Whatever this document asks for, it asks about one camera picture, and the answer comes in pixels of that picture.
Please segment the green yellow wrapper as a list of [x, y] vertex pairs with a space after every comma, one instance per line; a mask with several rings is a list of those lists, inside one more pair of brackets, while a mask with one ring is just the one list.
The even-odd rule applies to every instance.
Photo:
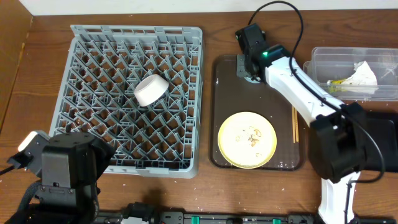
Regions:
[[351, 88], [349, 87], [349, 84], [345, 83], [345, 81], [346, 79], [328, 80], [326, 84], [328, 85], [329, 94], [350, 91]]

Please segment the pink white bowl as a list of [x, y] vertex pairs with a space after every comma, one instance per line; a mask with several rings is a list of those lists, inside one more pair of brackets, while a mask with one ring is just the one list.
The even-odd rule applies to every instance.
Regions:
[[169, 83], [158, 74], [143, 79], [134, 90], [140, 106], [148, 106], [158, 100], [168, 89]]

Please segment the white napkin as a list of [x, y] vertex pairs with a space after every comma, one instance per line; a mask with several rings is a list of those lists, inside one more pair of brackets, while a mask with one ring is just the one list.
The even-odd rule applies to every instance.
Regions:
[[344, 90], [355, 93], [374, 94], [378, 89], [377, 78], [366, 61], [354, 64], [354, 73], [341, 84]]

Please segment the light blue bowl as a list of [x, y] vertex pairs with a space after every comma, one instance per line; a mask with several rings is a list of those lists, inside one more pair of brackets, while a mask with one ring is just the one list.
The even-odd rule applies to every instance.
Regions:
[[244, 79], [249, 83], [254, 83], [254, 84], [262, 83], [259, 77], [245, 77]]

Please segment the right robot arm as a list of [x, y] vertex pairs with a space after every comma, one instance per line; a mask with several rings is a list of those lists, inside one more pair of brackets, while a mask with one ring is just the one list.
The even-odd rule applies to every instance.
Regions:
[[366, 112], [319, 87], [282, 45], [269, 46], [265, 33], [250, 24], [235, 33], [243, 53], [244, 69], [278, 91], [310, 128], [308, 158], [322, 179], [321, 223], [356, 223], [354, 187], [369, 153], [377, 145], [366, 131]]

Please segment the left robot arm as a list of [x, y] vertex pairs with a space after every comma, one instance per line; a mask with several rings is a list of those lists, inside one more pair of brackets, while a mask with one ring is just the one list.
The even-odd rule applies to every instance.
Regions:
[[99, 213], [97, 180], [115, 148], [90, 133], [52, 137], [32, 131], [3, 170], [25, 168], [38, 177], [8, 223], [91, 223]]

